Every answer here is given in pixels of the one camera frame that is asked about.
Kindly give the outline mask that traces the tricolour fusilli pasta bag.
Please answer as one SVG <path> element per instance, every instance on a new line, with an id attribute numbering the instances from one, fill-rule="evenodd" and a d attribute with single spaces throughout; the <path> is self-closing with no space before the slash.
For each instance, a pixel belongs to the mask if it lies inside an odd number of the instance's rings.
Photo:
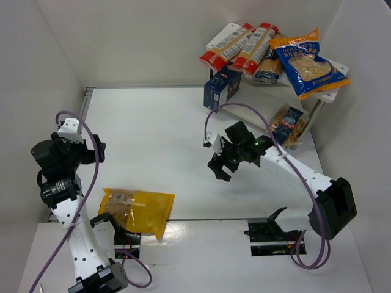
<path id="1" fill-rule="evenodd" d="M 309 116 L 284 104 L 269 122 L 276 142 L 284 148 L 292 147 L 301 135 Z"/>

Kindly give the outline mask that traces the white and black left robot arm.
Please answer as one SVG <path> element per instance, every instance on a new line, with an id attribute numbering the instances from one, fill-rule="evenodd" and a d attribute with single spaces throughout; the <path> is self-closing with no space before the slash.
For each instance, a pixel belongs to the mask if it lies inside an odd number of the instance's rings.
<path id="1" fill-rule="evenodd" d="M 37 184 L 42 201 L 65 230 L 75 268 L 76 283 L 69 292 L 119 292 L 128 286 L 121 263 L 115 261 L 114 235 L 119 230 L 114 217 L 105 212 L 89 219 L 76 171 L 83 164 L 105 160 L 105 143 L 93 136 L 92 150 L 76 134 L 66 138 L 56 132 L 31 149 L 40 166 Z"/>

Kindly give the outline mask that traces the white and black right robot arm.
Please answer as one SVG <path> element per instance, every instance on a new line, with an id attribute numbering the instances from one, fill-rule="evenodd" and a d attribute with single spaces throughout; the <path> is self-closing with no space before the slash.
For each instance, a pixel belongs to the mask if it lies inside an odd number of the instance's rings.
<path id="1" fill-rule="evenodd" d="M 203 145 L 214 150 L 208 167 L 217 179 L 229 182 L 231 176 L 223 169 L 233 173 L 241 162 L 248 162 L 271 172 L 309 198 L 310 206 L 283 206 L 267 218 L 268 233 L 273 236 L 310 230 L 331 240 L 357 215 L 352 188 L 346 179 L 332 179 L 312 170 L 270 137 L 255 137 L 243 122 L 228 127 L 224 136 L 208 132 Z"/>

